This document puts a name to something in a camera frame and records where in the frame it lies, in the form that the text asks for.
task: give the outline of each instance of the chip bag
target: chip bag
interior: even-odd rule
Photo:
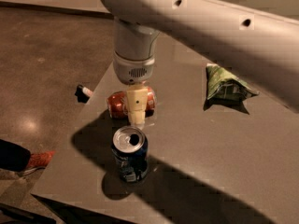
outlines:
[[[248,84],[231,72],[215,63],[208,63],[207,73],[207,99],[222,99],[242,102],[259,94]]]

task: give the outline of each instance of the table surface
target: table surface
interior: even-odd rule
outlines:
[[[244,106],[205,106],[207,59],[160,35],[149,85],[150,171],[116,175],[106,98],[123,91],[110,66],[32,194],[134,223],[297,223],[299,115],[263,92]]]

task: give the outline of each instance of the black object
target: black object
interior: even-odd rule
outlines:
[[[30,156],[29,150],[0,139],[0,168],[20,172],[27,166]]]
[[[82,85],[78,84],[75,95],[77,96],[79,103],[86,104],[90,98],[83,93],[83,88],[84,87]]]
[[[8,224],[8,223],[55,224],[56,220],[0,203],[0,223],[1,224]]]

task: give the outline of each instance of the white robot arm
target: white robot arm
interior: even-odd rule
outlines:
[[[114,68],[138,84],[131,91],[152,73],[159,30],[299,111],[298,21],[218,0],[101,1],[116,17]]]

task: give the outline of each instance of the wrapper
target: wrapper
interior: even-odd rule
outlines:
[[[215,63],[208,63],[207,73],[207,99],[221,99],[242,102],[259,94],[247,82]]]

